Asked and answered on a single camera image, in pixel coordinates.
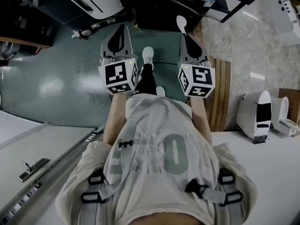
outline marker cube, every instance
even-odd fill
[[[182,64],[178,80],[185,96],[207,98],[216,86],[215,69]]]
[[[102,84],[111,95],[133,91],[137,71],[135,58],[99,66]]]

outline white t-shirt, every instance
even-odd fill
[[[113,216],[113,223],[127,225],[136,218],[152,213],[180,212],[197,218],[205,225],[213,225],[214,204],[199,199],[195,193],[184,191],[186,185],[194,178],[199,184],[215,189],[219,172],[218,157],[194,127],[191,108],[183,102],[166,97],[138,94],[127,101],[126,117],[127,123],[118,139],[123,137],[124,133],[130,130],[128,126],[133,124],[135,132],[131,147],[132,156],[125,161],[131,163],[129,173],[119,190],[109,198],[109,211],[110,216]],[[113,184],[123,175],[120,164],[124,161],[121,162],[122,158],[118,156],[118,139],[104,166],[104,175],[109,184]],[[101,142],[97,151],[91,155],[93,158],[97,156],[101,146],[105,147],[107,153],[108,145]],[[254,191],[250,194],[255,195],[255,185],[246,172],[240,165],[235,166],[233,155],[230,154],[229,158],[229,163],[237,168],[242,181]],[[89,165],[89,172],[84,173],[84,161],[88,162],[88,159],[85,154],[77,167],[77,173],[80,171],[80,174],[84,175],[78,176],[73,173],[69,180],[74,181],[76,177],[77,183],[65,185],[56,200],[58,212],[68,224],[77,224],[77,219],[70,217],[70,214],[71,210],[78,211],[80,207],[81,201],[77,197],[86,191],[86,179],[90,176],[90,171],[92,168],[103,166],[103,160],[98,161],[94,167]],[[246,207],[247,213],[250,212],[253,201],[255,198],[251,202],[248,201],[251,206]]]

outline cable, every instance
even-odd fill
[[[11,99],[10,99],[10,97],[8,95],[8,91],[6,90],[6,87],[5,87],[5,84],[4,84],[4,76],[3,76],[3,69],[2,69],[2,67],[1,67],[1,78],[2,78],[2,83],[3,83],[4,90],[5,90],[5,92],[6,92],[7,96],[8,96],[8,99],[10,101],[10,110],[9,110],[9,115],[10,115],[11,114],[11,110],[13,108],[13,103],[11,102]]]
[[[154,63],[162,63],[162,64],[171,64],[171,65],[177,65],[176,63],[171,63],[171,62],[153,62]]]
[[[231,46],[231,44],[234,42],[234,41],[244,41],[246,37],[248,37],[250,35],[250,33],[252,32],[252,29],[250,30],[250,32],[243,38],[243,39],[234,39],[233,41],[230,40],[230,38],[227,38],[225,37],[223,39],[223,43],[226,45],[226,47],[223,47],[222,49],[219,49],[219,50],[215,50],[215,49],[210,49],[208,50],[207,52],[210,52],[210,51],[216,51],[216,52],[219,52],[219,51],[222,51],[224,49],[227,49],[228,47]]]
[[[268,52],[269,52],[269,47],[270,47],[270,40],[269,40],[269,35],[268,35],[268,47],[267,47],[267,52],[266,52],[266,66],[265,66],[265,71],[266,71],[266,76],[265,76],[265,84],[264,84],[264,89],[267,90],[267,64],[268,64]]]

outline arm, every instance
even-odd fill
[[[212,138],[210,126],[206,117],[204,102],[202,98],[191,97],[192,121],[195,128],[203,135],[203,137],[212,146]]]
[[[126,100],[127,93],[115,94],[112,99],[111,109],[103,133],[103,141],[111,146],[116,142],[120,131],[126,123]]]

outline table leg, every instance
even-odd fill
[[[0,67],[4,67],[8,65],[8,61],[6,60],[0,60]]]
[[[231,18],[237,11],[239,11],[243,6],[246,4],[241,2],[239,5],[237,5],[229,14],[227,14],[222,20],[221,23],[225,23],[229,18]]]

